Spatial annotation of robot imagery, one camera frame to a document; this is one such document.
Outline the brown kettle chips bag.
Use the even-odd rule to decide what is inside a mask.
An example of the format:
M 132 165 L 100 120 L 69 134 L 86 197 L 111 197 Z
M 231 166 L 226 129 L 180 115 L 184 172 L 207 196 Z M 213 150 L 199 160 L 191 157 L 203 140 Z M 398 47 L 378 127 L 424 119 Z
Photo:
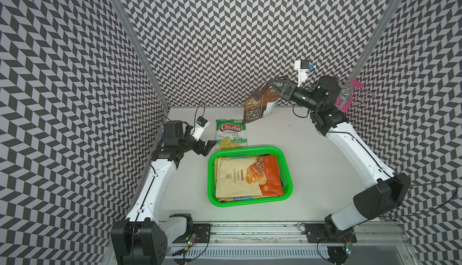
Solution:
M 255 89 L 244 101 L 243 124 L 249 124 L 272 114 L 280 97 L 267 82 Z

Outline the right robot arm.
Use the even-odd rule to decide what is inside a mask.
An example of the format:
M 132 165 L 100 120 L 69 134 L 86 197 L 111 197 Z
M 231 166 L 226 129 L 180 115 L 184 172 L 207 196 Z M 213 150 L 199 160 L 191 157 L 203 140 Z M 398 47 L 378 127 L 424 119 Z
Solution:
M 280 98 L 307 108 L 320 135 L 332 141 L 359 174 L 365 190 L 324 221 L 324 236 L 337 241 L 353 233 L 354 227 L 398 208 L 410 189 L 410 178 L 395 173 L 356 133 L 344 112 L 336 107 L 341 92 L 336 77 L 322 76 L 314 87 L 304 88 L 287 77 L 272 78 L 271 87 Z

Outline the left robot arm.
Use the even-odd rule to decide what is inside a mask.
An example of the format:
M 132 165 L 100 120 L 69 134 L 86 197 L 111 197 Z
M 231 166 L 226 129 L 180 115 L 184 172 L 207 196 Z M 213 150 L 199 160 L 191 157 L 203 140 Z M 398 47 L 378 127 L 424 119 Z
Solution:
M 200 116 L 194 125 L 184 121 L 168 121 L 163 136 L 152 153 L 147 176 L 140 194 L 123 221 L 115 222 L 111 241 L 119 265 L 160 265 L 167 256 L 168 246 L 175 241 L 186 243 L 176 252 L 185 255 L 207 233 L 194 230 L 190 214 L 173 214 L 160 222 L 161 201 L 185 153 L 207 156 L 216 141 L 204 142 L 201 136 L 209 121 Z

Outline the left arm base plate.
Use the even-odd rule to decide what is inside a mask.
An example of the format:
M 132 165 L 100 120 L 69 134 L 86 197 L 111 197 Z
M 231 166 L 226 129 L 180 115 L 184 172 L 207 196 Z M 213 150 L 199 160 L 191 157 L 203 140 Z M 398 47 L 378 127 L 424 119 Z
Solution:
M 211 237 L 211 228 L 212 225 L 207 223 L 193 224 L 183 236 L 180 236 L 176 240 L 176 242 L 192 243 L 194 241 L 194 243 L 206 244 L 209 242 Z

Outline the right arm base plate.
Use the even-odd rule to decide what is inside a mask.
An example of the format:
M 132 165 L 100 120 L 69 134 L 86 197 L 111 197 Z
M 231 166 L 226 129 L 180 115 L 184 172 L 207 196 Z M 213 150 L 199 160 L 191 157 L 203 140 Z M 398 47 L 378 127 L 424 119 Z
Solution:
M 336 227 L 326 227 L 319 223 L 302 223 L 302 233 L 307 236 L 309 243 L 357 243 L 354 228 L 338 230 Z

